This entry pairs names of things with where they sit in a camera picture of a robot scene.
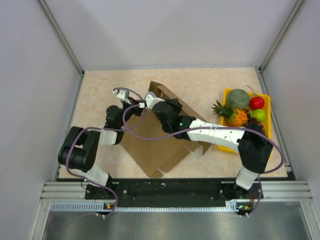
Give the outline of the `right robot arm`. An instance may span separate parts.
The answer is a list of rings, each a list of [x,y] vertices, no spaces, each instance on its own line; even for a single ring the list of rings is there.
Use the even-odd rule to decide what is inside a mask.
[[[246,128],[213,124],[194,116],[181,115],[178,99],[163,99],[148,95],[146,105],[159,120],[162,130],[180,140],[210,143],[239,154],[242,167],[231,187],[222,187],[225,200],[245,198],[252,191],[256,178],[265,172],[273,144],[261,128],[250,123]]]

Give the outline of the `brown cardboard box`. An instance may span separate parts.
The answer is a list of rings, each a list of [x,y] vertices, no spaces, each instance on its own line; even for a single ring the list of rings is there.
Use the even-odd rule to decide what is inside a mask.
[[[157,97],[164,99],[178,99],[182,105],[179,115],[192,116],[202,121],[205,119],[174,94],[162,83],[151,81],[147,92],[153,92]],[[160,121],[153,112],[147,111],[142,122],[132,130],[145,138],[159,138],[169,135],[162,129]],[[162,140],[150,141],[125,132],[120,142],[123,149],[137,163],[149,178],[166,178],[165,174],[173,173],[182,163],[196,161],[208,157],[214,150],[212,144],[201,141],[188,141],[169,137]]]

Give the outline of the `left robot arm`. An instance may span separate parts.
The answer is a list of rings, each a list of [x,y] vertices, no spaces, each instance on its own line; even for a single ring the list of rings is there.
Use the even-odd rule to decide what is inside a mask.
[[[73,126],[69,130],[57,161],[74,175],[89,181],[96,187],[96,192],[102,198],[109,198],[114,191],[111,176],[96,163],[99,145],[118,145],[124,136],[124,121],[132,116],[140,117],[145,108],[143,100],[129,97],[121,102],[122,108],[111,105],[106,109],[105,125],[103,128],[84,129]]]

